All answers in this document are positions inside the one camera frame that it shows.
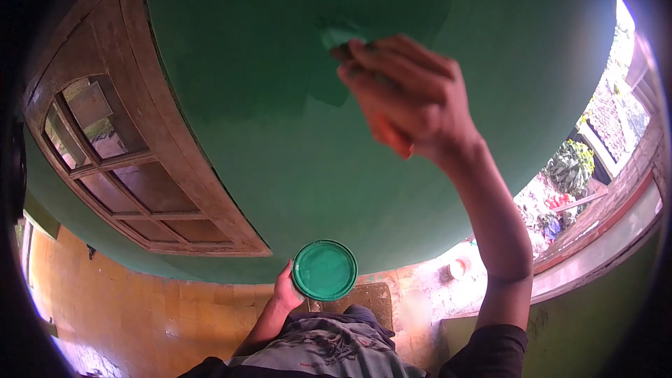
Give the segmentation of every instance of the green leaves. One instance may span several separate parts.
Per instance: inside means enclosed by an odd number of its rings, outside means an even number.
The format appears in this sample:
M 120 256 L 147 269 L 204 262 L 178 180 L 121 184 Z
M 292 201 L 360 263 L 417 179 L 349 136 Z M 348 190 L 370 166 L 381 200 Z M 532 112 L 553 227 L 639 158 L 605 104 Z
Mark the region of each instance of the green leaves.
M 581 142 L 567 140 L 548 161 L 544 173 L 561 193 L 579 196 L 588 186 L 594 169 L 593 151 Z

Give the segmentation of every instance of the glass pane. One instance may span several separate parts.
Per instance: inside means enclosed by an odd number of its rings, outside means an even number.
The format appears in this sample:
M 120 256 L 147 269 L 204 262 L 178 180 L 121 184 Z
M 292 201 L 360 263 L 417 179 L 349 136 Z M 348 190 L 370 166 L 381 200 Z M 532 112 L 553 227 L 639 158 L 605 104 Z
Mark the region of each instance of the glass pane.
M 154 242 L 173 242 L 178 243 L 171 234 L 162 230 L 152 221 L 125 221 L 131 228 L 138 231 L 138 233 L 144 236 L 148 241 Z
M 213 222 L 200 221 L 164 221 L 169 227 L 189 242 L 231 242 Z
M 44 132 L 49 137 L 55 150 L 61 155 L 63 162 L 70 169 L 91 163 L 88 157 L 84 155 L 81 147 L 77 145 L 77 142 L 68 133 L 65 123 L 56 112 L 56 105 L 54 103 L 52 103 L 49 107 L 49 112 L 47 112 L 46 121 L 44 122 Z
M 147 149 L 107 76 L 77 80 L 62 93 L 101 159 Z
M 138 211 L 131 200 L 117 190 L 102 174 L 82 177 L 78 182 L 82 187 L 88 189 L 92 195 L 96 196 L 96 198 L 113 213 L 136 213 Z
M 126 166 L 113 172 L 152 212 L 198 210 L 158 162 Z

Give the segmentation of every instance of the person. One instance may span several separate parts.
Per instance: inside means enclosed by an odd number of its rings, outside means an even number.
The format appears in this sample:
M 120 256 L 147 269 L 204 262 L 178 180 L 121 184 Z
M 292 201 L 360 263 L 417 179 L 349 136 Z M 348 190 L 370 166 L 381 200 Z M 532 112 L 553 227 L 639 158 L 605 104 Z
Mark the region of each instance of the person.
M 532 245 L 467 104 L 458 63 L 404 35 L 350 40 L 337 73 L 357 97 L 375 139 L 404 154 L 408 145 L 453 182 L 488 273 L 485 297 L 465 348 L 442 378 L 520 377 L 532 293 Z M 371 120 L 384 120 L 383 123 Z M 394 335 L 371 311 L 291 314 L 304 297 L 291 261 L 256 325 L 226 362 L 209 357 L 182 377 L 425 377 L 394 351 Z

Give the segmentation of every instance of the shirt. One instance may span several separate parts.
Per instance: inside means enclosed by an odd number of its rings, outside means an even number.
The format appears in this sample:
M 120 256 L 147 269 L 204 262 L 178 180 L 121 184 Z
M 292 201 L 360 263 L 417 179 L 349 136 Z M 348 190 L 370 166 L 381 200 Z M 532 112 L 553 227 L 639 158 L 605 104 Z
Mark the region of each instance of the shirt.
M 465 348 L 443 364 L 439 377 L 520 377 L 526 346 L 525 332 L 513 325 L 480 328 Z M 422 368 L 404 362 L 367 324 L 309 318 L 290 324 L 254 355 L 225 362 L 209 357 L 180 378 L 428 376 Z

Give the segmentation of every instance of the floor mat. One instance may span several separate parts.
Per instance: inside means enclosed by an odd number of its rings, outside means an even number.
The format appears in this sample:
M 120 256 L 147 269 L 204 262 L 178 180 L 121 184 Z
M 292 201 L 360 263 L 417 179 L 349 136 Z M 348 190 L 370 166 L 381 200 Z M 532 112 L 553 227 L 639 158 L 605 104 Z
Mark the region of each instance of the floor mat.
M 371 311 L 378 322 L 388 330 L 392 328 L 392 299 L 387 283 L 356 285 L 346 296 L 336 301 L 321 302 L 308 298 L 310 312 L 335 312 L 342 314 L 350 305 L 358 303 Z

